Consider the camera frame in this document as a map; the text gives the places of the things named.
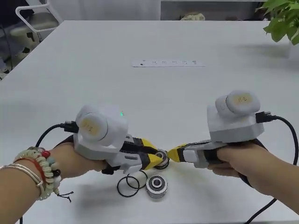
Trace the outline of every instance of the hand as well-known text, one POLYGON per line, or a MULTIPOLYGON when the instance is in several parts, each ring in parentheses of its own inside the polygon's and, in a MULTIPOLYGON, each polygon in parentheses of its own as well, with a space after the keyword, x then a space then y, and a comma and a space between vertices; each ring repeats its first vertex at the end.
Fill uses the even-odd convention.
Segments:
POLYGON ((79 155, 75 152, 72 143, 63 143, 50 152, 59 164, 58 168, 61 170, 63 179, 81 176, 90 170, 101 171, 107 165, 104 161, 88 160, 79 155))
POLYGON ((217 175, 239 177, 247 176, 251 186, 262 194, 269 195, 276 170, 283 166, 283 161, 266 149, 248 144, 241 147, 225 147, 218 150, 217 156, 223 164, 210 165, 208 169, 217 175))

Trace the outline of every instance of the metal bearing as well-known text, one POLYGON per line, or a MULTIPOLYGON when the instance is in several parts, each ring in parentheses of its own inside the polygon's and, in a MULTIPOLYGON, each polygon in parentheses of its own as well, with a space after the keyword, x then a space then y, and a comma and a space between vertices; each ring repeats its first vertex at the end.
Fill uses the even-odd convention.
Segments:
POLYGON ((158 149, 158 152, 155 154, 156 156, 162 158, 162 162, 155 166, 156 169, 165 169, 169 165, 169 157, 167 156, 167 152, 161 149, 158 149))
POLYGON ((155 174, 146 181, 146 192, 152 198, 163 197, 167 192, 167 187, 167 180, 160 174, 155 174))

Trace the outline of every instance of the white power strip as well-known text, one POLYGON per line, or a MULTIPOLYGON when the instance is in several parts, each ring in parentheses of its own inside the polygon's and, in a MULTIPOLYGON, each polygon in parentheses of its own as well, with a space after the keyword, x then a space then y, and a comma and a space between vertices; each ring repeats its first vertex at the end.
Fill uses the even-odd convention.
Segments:
POLYGON ((135 60, 132 67, 204 67, 199 60, 135 60))

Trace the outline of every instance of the black rubber o-ring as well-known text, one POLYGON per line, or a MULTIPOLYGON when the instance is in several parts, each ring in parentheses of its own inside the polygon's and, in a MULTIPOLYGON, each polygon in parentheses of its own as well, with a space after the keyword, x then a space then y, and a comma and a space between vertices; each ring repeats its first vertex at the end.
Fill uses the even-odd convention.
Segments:
POLYGON ((129 185, 130 188, 133 188, 133 189, 135 189, 135 190, 139 190, 139 189, 144 188, 144 187, 146 186, 146 181, 147 181, 147 179, 148 179, 147 174, 146 174, 143 170, 139 170, 139 171, 142 172, 142 173, 145 175, 145 177, 146 177, 145 184, 144 184, 142 187, 140 187, 140 185, 138 185, 138 187, 136 188, 136 187, 133 187, 132 185, 130 185, 129 182, 128 182, 128 177, 132 177, 132 176, 129 176, 130 174, 128 174, 128 175, 126 176, 126 182, 127 182, 127 185, 129 185))
POLYGON ((116 188, 117 188, 118 193, 119 193, 121 196, 123 196, 123 197, 133 197, 133 196, 135 196, 135 195, 137 194, 137 192, 139 191, 140 183, 139 183, 139 181, 138 181, 135 177, 133 177, 133 176, 124 176, 123 178, 121 178, 121 179, 118 181, 116 188), (136 189, 136 192, 134 192, 134 193, 131 194, 131 195, 124 195, 124 194, 122 194, 122 193, 120 192, 119 185, 120 185, 120 182, 121 182, 122 180, 127 179, 128 177, 129 177, 129 178, 132 178, 132 179, 134 179, 134 180, 137 181, 138 189, 136 189))

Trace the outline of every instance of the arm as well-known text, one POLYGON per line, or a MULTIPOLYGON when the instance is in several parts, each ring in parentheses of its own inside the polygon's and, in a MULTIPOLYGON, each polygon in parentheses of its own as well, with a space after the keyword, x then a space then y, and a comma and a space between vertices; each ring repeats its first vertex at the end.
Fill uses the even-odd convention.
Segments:
POLYGON ((225 163, 211 165, 215 174, 248 177, 251 186, 273 196, 299 214, 299 167, 284 162, 257 145, 227 147, 218 151, 225 163))
MULTIPOLYGON (((90 161, 75 153, 71 143, 52 149, 51 155, 58 162, 63 179, 80 176, 90 170, 100 171, 106 166, 104 162, 90 161)), ((41 178, 30 161, 17 163, 26 166, 41 178)), ((14 224, 34 204, 40 190, 30 176, 16 169, 1 170, 0 180, 0 223, 14 224)))

